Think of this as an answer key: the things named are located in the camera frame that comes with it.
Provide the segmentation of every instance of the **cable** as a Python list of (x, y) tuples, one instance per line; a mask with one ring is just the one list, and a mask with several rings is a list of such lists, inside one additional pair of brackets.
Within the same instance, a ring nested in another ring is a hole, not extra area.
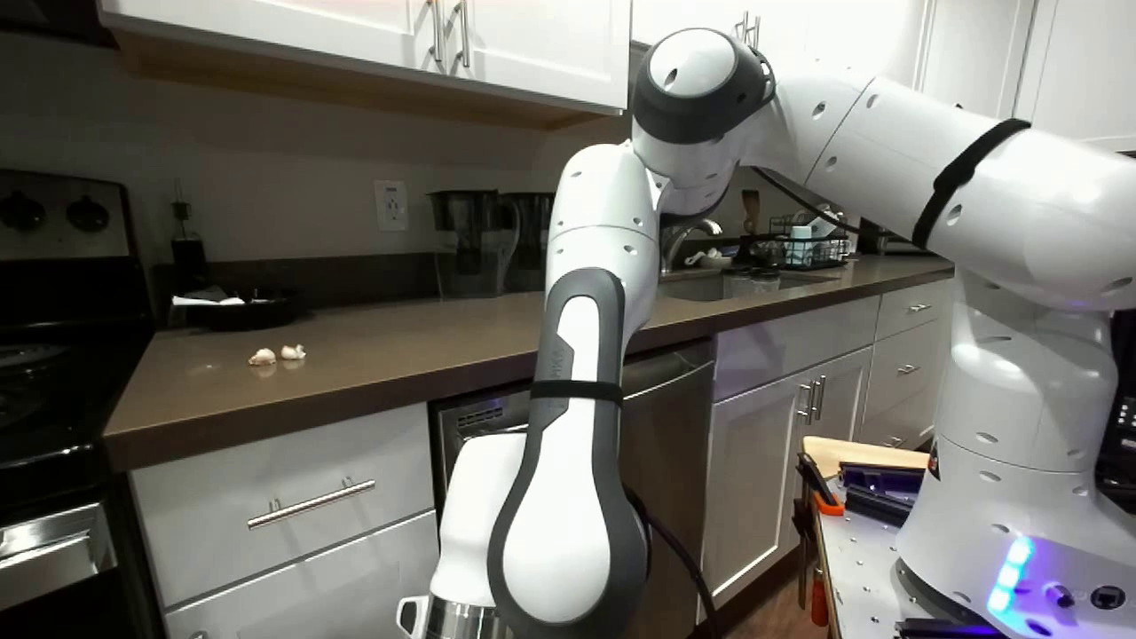
[(847, 224), (847, 220), (818, 209), (809, 200), (796, 195), (783, 176), (773, 176), (773, 174), (768, 174), (768, 170), (761, 170), (761, 168), (754, 168), (754, 174), (763, 176), (763, 181), (771, 181), (771, 184), (773, 184), (778, 191), (784, 191), (793, 203), (807, 205), (815, 216), (830, 220), (839, 232), (858, 235), (858, 228), (851, 228), (851, 224)]
[(709, 596), (709, 584), (707, 584), (707, 579), (700, 570), (700, 562), (693, 562), (686, 555), (682, 540), (647, 510), (647, 502), (639, 501), (639, 494), (632, 485), (624, 485), (624, 494), (628, 494), (632, 507), (639, 510), (642, 526), (651, 526), (676, 550), (679, 565), (686, 566), (686, 575), (697, 584), (697, 591), (703, 598), (703, 611), (709, 618), (713, 615), (713, 596)]

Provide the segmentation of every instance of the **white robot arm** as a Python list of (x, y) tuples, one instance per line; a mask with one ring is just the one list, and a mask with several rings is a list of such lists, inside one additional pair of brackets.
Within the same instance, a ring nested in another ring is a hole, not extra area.
[[(561, 174), (525, 450), (496, 465), (493, 520), (455, 533), (448, 502), (432, 579), (448, 615), (426, 634), (470, 608), (487, 624), (492, 602), (515, 634), (623, 631), (647, 537), (619, 480), (619, 381), (658, 289), (658, 220), (707, 213), (739, 168), (778, 170), (960, 267), (942, 471), (902, 529), (902, 562), (1011, 634), (1136, 627), (1136, 602), (1100, 596), (1136, 590), (1136, 526), (1095, 494), (1116, 391), (1103, 313), (1136, 306), (1136, 162), (882, 76), (773, 75), (707, 29), (651, 49), (632, 116), (632, 143), (583, 149)], [(455, 537), (487, 557), (464, 602), (445, 579)], [(1024, 544), (1047, 562), (1015, 565), (1005, 584)]]

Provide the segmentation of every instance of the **white wall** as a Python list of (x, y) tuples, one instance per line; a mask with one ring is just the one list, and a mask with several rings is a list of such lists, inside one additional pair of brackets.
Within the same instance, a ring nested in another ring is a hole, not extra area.
[[(0, 168), (125, 181), (148, 262), (187, 200), (215, 259), (429, 247), (438, 188), (553, 188), (619, 121), (525, 130), (132, 76), (115, 49), (0, 36)], [(413, 228), (379, 235), (372, 181), (409, 184)]]

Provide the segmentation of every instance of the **stove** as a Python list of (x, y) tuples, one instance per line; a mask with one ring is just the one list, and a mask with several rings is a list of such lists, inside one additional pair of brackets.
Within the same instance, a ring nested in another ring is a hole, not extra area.
[(148, 338), (128, 191), (0, 170), (3, 639), (148, 634), (137, 513), (101, 443)]

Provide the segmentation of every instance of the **brown countertop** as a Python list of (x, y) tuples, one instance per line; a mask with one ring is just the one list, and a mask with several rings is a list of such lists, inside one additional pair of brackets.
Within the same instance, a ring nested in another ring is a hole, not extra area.
[[(709, 338), (893, 287), (948, 275), (942, 259), (857, 259), (830, 281), (732, 303), (658, 299), (632, 350)], [(105, 433), (115, 469), (141, 469), (350, 416), (534, 377), (539, 293), (322, 310), (250, 334), (163, 329)], [(255, 349), (307, 344), (307, 363), (254, 370)]]

